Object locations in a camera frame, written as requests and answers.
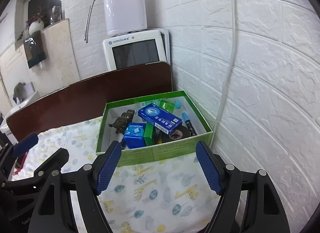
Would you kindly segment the black marker pen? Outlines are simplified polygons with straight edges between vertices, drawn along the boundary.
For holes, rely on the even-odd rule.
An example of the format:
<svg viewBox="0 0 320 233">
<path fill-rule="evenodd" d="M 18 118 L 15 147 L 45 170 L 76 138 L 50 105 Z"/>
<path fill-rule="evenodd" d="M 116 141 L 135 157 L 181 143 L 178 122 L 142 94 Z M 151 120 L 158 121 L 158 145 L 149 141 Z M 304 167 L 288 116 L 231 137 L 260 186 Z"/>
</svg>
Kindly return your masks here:
<svg viewBox="0 0 320 233">
<path fill-rule="evenodd" d="M 119 143 L 121 145 L 121 149 L 124 150 L 126 147 L 126 142 L 124 139 L 124 135 L 123 134 L 118 134 L 119 135 Z"/>
</svg>

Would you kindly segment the green mosquito repellent plug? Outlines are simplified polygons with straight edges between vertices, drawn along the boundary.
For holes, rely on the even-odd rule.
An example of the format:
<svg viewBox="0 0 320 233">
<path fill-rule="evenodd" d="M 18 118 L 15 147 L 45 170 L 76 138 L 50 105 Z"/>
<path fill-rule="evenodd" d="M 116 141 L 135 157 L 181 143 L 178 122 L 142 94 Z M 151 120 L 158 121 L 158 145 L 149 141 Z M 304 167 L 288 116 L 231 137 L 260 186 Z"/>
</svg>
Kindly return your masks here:
<svg viewBox="0 0 320 233">
<path fill-rule="evenodd" d="M 175 110 L 175 104 L 173 102 L 165 100 L 165 99 L 160 100 L 159 107 L 162 108 L 163 110 L 171 113 L 171 114 Z"/>
</svg>

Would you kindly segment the blue-capped black pen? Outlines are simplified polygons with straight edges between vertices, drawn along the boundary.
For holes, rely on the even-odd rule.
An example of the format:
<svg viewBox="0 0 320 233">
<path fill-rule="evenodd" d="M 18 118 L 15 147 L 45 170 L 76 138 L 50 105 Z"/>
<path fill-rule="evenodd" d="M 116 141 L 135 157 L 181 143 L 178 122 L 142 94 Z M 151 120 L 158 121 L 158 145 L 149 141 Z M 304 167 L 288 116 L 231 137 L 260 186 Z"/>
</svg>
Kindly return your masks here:
<svg viewBox="0 0 320 233">
<path fill-rule="evenodd" d="M 195 131 L 195 129 L 194 129 L 192 123 L 191 123 L 191 120 L 189 119 L 188 114 L 185 113 L 185 112 L 183 112 L 183 113 L 182 113 L 182 119 L 184 120 L 187 128 L 189 129 L 190 135 L 191 135 L 191 136 L 196 136 L 197 133 L 196 133 L 196 131 Z"/>
</svg>

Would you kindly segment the brown plastic hair claw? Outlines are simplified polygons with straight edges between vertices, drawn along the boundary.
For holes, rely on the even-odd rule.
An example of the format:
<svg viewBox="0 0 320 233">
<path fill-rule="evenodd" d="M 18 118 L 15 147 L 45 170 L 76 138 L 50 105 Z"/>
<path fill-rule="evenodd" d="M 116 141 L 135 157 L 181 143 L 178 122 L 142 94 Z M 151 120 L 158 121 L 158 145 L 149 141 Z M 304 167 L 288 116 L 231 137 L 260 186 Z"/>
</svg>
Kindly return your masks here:
<svg viewBox="0 0 320 233">
<path fill-rule="evenodd" d="M 121 114 L 113 123 L 109 123 L 108 126 L 111 128 L 116 128 L 116 134 L 124 134 L 129 123 L 132 122 L 135 111 L 129 109 L 127 112 Z"/>
</svg>

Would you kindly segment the giraffe print white cloth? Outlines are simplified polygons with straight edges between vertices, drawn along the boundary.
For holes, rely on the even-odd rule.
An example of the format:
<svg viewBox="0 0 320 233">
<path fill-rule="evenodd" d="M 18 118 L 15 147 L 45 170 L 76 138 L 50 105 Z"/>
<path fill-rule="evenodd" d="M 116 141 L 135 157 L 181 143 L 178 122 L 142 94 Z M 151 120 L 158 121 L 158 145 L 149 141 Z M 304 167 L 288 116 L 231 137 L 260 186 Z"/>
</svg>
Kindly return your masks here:
<svg viewBox="0 0 320 233">
<path fill-rule="evenodd" d="M 65 173 L 92 163 L 100 124 L 98 117 L 40 133 L 38 144 L 12 179 L 31 177 L 59 148 L 69 152 L 62 168 Z M 194 153 L 118 167 L 98 199 L 114 232 L 198 232 L 209 223 L 219 202 Z"/>
</svg>

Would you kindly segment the red framed tablet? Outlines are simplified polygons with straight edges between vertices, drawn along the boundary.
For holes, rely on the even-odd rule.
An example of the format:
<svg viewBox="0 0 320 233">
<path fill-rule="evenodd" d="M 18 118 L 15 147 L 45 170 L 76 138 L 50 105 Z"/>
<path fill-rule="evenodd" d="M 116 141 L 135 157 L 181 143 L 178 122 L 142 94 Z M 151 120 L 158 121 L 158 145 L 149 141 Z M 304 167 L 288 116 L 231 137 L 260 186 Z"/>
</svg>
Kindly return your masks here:
<svg viewBox="0 0 320 233">
<path fill-rule="evenodd" d="M 17 175 L 20 172 L 20 170 L 23 168 L 23 165 L 25 163 L 27 155 L 28 155 L 28 152 L 26 152 L 25 154 L 23 154 L 22 156 L 17 158 L 17 160 L 15 162 L 15 168 L 14 168 L 13 175 Z"/>
</svg>

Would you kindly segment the blue medicine box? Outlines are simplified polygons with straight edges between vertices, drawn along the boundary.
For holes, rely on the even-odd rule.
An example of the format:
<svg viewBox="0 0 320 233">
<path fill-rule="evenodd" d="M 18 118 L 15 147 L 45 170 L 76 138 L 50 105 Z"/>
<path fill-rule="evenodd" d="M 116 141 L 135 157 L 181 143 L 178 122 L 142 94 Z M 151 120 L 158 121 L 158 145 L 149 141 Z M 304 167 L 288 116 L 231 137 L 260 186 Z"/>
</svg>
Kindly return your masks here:
<svg viewBox="0 0 320 233">
<path fill-rule="evenodd" d="M 182 125 L 181 118 L 153 103 L 139 109 L 138 116 L 167 135 L 171 135 Z"/>
</svg>

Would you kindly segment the dark cloth on counter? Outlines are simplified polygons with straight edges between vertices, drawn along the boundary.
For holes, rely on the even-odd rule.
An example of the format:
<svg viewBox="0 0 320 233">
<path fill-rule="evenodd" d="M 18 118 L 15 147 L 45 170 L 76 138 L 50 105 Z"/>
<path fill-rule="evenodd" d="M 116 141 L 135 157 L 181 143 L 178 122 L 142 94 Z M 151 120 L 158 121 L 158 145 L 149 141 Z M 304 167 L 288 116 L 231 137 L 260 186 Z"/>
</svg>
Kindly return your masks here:
<svg viewBox="0 0 320 233">
<path fill-rule="evenodd" d="M 14 87 L 14 94 L 12 99 L 16 104 L 21 103 L 23 101 L 23 93 L 24 93 L 24 86 L 26 85 L 25 82 L 19 82 Z"/>
</svg>

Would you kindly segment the dark wall dispenser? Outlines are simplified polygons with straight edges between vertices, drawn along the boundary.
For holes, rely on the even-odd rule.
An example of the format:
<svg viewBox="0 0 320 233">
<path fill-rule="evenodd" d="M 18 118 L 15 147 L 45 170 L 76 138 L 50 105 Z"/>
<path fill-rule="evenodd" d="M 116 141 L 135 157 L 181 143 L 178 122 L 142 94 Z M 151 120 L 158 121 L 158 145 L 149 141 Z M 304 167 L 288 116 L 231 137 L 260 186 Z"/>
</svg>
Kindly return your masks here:
<svg viewBox="0 0 320 233">
<path fill-rule="evenodd" d="M 41 31 L 36 31 L 23 42 L 28 68 L 42 63 L 46 59 Z"/>
</svg>

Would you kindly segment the white water purifier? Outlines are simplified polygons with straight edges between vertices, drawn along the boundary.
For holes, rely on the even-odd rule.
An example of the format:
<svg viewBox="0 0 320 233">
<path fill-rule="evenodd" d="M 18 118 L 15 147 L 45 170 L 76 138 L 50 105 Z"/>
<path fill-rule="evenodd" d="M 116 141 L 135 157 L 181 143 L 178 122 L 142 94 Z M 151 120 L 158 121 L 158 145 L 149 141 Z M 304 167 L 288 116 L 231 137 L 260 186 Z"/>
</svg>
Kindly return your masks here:
<svg viewBox="0 0 320 233">
<path fill-rule="evenodd" d="M 171 63 L 169 31 L 163 28 L 127 33 L 103 41 L 108 71 L 153 62 Z"/>
</svg>

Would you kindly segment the black tape roll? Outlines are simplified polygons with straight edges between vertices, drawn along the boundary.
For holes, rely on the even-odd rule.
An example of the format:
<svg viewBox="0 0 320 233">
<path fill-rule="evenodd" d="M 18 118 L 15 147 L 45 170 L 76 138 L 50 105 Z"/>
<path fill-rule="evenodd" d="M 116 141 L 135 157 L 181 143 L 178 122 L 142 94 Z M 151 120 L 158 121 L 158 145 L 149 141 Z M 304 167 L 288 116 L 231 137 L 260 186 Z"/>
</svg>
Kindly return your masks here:
<svg viewBox="0 0 320 233">
<path fill-rule="evenodd" d="M 186 139 L 190 137 L 190 131 L 185 126 L 180 126 L 177 129 L 175 129 L 171 135 L 167 135 L 163 132 L 161 132 L 161 142 L 167 143 L 167 142 L 174 142 L 181 139 Z"/>
</svg>

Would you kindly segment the plastic water bottle green label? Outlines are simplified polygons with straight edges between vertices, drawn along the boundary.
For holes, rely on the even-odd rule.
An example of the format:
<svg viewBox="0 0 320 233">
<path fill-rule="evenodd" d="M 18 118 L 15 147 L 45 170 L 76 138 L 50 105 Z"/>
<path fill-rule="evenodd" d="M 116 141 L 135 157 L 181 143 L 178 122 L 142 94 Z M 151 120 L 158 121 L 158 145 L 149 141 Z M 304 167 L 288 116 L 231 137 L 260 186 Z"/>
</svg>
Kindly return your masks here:
<svg viewBox="0 0 320 233">
<path fill-rule="evenodd" d="M 175 104 L 175 110 L 181 109 L 181 107 L 182 107 L 182 103 L 180 100 L 170 100 L 167 98 L 161 98 L 161 99 L 165 99 L 165 100 L 173 102 Z M 159 107 L 159 102 L 161 99 L 148 100 L 148 101 L 135 103 L 135 108 L 136 108 L 136 110 L 139 110 L 141 108 L 148 106 L 149 104 L 155 104 Z"/>
</svg>

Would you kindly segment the potted plant white vase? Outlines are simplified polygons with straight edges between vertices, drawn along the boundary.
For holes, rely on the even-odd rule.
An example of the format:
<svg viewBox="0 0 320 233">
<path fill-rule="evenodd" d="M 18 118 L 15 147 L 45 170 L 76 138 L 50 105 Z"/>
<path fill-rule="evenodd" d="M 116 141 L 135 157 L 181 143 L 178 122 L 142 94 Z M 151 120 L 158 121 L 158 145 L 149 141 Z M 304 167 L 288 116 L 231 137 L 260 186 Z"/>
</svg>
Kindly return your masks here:
<svg viewBox="0 0 320 233">
<path fill-rule="evenodd" d="M 20 41 L 24 37 L 26 32 L 28 33 L 28 35 L 31 35 L 36 31 L 42 31 L 45 28 L 46 20 L 47 20 L 47 14 L 42 14 L 41 10 L 38 13 L 33 14 L 25 22 L 24 29 L 21 31 L 20 35 L 18 36 L 17 41 Z"/>
</svg>

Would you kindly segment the blue square box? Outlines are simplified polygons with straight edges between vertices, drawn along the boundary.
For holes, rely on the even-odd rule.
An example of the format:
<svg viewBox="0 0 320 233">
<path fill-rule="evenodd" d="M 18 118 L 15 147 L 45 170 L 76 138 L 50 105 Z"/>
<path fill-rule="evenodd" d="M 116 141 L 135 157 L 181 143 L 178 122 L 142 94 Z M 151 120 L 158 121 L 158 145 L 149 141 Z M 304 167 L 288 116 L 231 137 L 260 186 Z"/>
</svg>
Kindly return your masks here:
<svg viewBox="0 0 320 233">
<path fill-rule="evenodd" d="M 124 141 L 129 149 L 145 147 L 144 132 L 145 123 L 131 122 L 127 125 L 124 133 Z"/>
</svg>

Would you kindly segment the green cardboard box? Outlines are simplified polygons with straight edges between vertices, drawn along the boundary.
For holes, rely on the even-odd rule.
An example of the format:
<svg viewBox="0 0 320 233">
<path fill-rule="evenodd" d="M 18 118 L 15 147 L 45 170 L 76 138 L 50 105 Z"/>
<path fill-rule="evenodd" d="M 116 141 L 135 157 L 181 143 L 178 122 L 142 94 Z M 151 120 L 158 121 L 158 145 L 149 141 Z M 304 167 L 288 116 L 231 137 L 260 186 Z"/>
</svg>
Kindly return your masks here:
<svg viewBox="0 0 320 233">
<path fill-rule="evenodd" d="M 135 108 L 135 103 L 161 98 L 181 101 L 182 107 L 181 109 L 175 110 L 174 115 L 182 117 L 183 112 L 187 113 L 197 135 L 174 142 L 145 146 L 142 148 L 125 148 L 118 162 L 119 167 L 161 161 L 191 154 L 195 152 L 196 144 L 199 141 L 204 141 L 208 146 L 211 145 L 213 131 L 202 113 L 185 91 L 173 91 L 107 103 L 99 129 L 96 155 L 106 152 L 113 141 L 119 141 L 119 135 L 116 134 L 116 129 L 109 127 L 109 123 L 115 121 L 117 117 L 129 109 L 137 112 L 138 110 Z"/>
</svg>

